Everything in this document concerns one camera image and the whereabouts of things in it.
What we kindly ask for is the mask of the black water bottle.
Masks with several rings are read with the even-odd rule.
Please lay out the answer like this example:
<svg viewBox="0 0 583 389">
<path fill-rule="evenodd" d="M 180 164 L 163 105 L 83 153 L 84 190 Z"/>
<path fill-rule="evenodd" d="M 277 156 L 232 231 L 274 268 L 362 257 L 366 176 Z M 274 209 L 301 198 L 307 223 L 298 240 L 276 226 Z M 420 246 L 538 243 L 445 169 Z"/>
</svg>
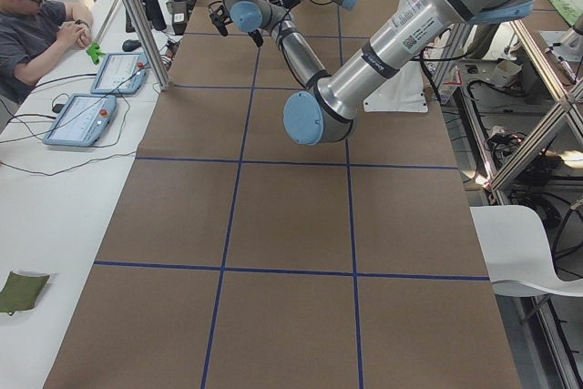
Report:
<svg viewBox="0 0 583 389">
<path fill-rule="evenodd" d="M 167 24 L 162 13 L 159 0 L 142 0 L 145 7 L 147 20 L 152 24 L 157 31 L 165 31 Z"/>
</svg>

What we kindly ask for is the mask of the green cloth pouch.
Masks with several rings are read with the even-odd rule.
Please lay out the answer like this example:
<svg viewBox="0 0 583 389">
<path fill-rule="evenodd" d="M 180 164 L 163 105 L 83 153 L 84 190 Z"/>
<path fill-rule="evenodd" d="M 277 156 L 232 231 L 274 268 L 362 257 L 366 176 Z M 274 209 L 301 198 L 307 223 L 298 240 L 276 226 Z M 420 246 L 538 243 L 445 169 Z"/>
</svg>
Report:
<svg viewBox="0 0 583 389">
<path fill-rule="evenodd" d="M 13 315 L 32 310 L 49 278 L 49 275 L 27 276 L 11 271 L 1 291 L 1 313 Z"/>
</svg>

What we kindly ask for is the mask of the white chair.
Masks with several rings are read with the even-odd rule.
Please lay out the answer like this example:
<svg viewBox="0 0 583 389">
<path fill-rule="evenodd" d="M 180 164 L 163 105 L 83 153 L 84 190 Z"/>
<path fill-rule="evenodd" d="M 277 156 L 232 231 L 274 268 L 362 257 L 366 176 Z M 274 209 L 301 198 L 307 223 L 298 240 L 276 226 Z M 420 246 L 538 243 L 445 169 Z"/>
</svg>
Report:
<svg viewBox="0 0 583 389">
<path fill-rule="evenodd" d="M 470 209 L 488 276 L 496 295 L 582 296 L 582 280 L 558 278 L 542 220 L 520 205 Z"/>
</svg>

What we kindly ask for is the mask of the blue teach pendant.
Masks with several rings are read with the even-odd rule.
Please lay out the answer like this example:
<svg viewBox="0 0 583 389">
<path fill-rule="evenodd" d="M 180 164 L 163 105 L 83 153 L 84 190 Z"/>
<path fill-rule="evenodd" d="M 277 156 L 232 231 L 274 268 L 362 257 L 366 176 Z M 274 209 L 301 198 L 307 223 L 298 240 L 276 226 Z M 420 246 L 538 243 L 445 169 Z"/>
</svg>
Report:
<svg viewBox="0 0 583 389">
<path fill-rule="evenodd" d="M 107 54 L 91 86 L 93 95 L 126 95 L 138 92 L 147 78 L 148 59 L 144 53 Z"/>
<path fill-rule="evenodd" d="M 117 110 L 112 94 L 72 95 L 43 138 L 49 146 L 91 147 L 106 131 Z"/>
</svg>

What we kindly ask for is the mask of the far blue teach pendant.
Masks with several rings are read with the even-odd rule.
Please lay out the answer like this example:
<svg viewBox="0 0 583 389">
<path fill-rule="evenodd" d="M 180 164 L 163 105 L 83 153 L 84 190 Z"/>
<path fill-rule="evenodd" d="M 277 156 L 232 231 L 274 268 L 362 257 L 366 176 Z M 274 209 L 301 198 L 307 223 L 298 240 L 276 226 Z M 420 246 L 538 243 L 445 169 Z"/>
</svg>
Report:
<svg viewBox="0 0 583 389">
<path fill-rule="evenodd" d="M 107 54 L 91 86 L 93 95 L 126 95 L 138 92 L 147 78 L 148 59 L 144 53 Z"/>
</svg>

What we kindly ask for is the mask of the aluminium frame post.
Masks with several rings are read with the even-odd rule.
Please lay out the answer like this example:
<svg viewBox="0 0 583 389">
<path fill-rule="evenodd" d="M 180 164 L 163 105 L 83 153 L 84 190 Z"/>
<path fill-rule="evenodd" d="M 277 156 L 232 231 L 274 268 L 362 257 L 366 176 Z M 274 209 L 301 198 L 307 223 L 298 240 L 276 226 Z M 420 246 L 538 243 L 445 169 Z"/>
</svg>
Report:
<svg viewBox="0 0 583 389">
<path fill-rule="evenodd" d="M 143 11 L 142 3 L 140 0 L 122 0 L 122 2 L 128 11 L 138 38 L 142 43 L 142 48 L 148 58 L 150 69 L 157 79 L 159 88 L 164 91 L 169 87 L 169 75 L 162 62 L 158 46 L 150 30 L 146 14 Z"/>
</svg>

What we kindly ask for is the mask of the person in grey shirt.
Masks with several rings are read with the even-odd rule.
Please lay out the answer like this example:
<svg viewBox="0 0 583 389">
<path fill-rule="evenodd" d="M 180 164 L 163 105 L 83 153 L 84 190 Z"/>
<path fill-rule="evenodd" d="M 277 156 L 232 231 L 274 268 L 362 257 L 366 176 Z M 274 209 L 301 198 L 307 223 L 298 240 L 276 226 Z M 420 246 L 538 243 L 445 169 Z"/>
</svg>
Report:
<svg viewBox="0 0 583 389">
<path fill-rule="evenodd" d="M 1 0 L 1 96 L 22 104 L 68 49 L 91 45 L 92 25 L 80 3 Z"/>
</svg>

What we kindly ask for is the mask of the black computer mouse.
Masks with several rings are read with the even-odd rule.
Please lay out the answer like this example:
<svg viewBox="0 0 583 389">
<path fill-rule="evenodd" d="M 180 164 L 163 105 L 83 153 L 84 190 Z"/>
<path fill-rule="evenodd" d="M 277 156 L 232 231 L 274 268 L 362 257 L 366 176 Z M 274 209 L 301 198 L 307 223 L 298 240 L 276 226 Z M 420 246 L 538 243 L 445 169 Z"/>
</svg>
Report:
<svg viewBox="0 0 583 389">
<path fill-rule="evenodd" d="M 141 42 L 137 39 L 127 39 L 122 43 L 122 50 L 124 52 L 132 52 L 141 47 Z"/>
</svg>

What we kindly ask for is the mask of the near blue teach pendant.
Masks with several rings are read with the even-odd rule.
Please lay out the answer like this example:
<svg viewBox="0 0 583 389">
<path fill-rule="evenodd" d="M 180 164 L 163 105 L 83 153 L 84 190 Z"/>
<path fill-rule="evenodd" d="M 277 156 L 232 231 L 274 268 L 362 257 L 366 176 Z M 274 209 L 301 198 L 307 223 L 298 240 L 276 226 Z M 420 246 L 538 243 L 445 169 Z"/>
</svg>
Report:
<svg viewBox="0 0 583 389">
<path fill-rule="evenodd" d="M 43 138 L 49 146 L 91 147 L 106 131 L 117 110 L 112 94 L 72 95 Z"/>
</svg>

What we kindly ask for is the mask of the green plastic clip tool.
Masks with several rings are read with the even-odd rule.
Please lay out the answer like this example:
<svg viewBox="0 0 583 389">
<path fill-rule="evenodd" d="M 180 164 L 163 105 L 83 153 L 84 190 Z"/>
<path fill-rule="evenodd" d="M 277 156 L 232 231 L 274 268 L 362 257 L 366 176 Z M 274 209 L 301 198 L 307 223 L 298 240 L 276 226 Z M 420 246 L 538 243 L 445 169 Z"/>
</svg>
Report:
<svg viewBox="0 0 583 389">
<path fill-rule="evenodd" d="M 86 53 L 89 55 L 89 57 L 94 65 L 98 65 L 101 58 L 107 55 L 105 52 L 102 51 L 99 43 L 96 41 L 94 41 L 86 49 Z"/>
</svg>

